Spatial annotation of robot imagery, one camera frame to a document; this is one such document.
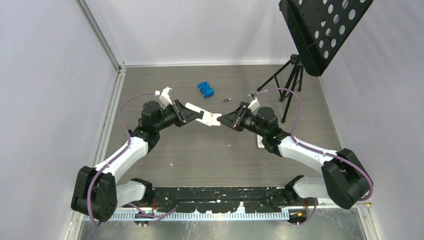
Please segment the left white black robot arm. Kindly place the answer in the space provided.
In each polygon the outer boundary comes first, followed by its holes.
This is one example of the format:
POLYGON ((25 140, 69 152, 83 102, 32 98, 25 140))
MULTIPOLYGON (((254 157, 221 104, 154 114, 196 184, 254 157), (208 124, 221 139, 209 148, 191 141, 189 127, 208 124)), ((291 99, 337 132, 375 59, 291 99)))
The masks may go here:
POLYGON ((154 199, 150 182, 140 178, 122 185, 117 182, 134 163, 153 150, 161 130, 172 125, 182 127, 202 119, 204 114, 205 111, 190 109, 177 99, 165 108, 157 101, 146 102, 137 127, 127 132, 124 145, 105 161, 78 171, 71 209, 89 216, 96 224, 108 221, 117 208, 133 202, 148 207, 154 199))

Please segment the white remote with black window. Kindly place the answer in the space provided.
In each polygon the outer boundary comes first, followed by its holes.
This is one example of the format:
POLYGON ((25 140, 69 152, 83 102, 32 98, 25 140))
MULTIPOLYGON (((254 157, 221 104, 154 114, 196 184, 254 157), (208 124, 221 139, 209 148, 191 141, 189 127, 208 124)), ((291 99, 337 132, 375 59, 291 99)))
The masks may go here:
POLYGON ((184 106, 192 111, 200 113, 201 117, 196 119, 197 122, 208 127, 219 127, 221 125, 221 123, 218 121, 218 117, 221 117, 222 114, 211 113, 189 102, 187 102, 184 106))

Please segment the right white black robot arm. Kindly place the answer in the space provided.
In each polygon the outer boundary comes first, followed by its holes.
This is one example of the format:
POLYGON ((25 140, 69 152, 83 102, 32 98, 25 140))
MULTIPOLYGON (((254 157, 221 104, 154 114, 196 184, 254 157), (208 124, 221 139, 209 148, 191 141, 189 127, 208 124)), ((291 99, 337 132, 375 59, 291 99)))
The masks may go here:
POLYGON ((299 205, 307 198, 330 199, 348 210, 372 193, 373 182, 353 151, 328 150, 296 138, 279 126, 270 107, 252 113, 247 103, 241 102, 239 108, 219 116, 217 121, 237 132, 248 130, 261 136, 269 153, 298 161, 321 174, 315 178, 299 175, 286 185, 285 198, 291 205, 299 205))

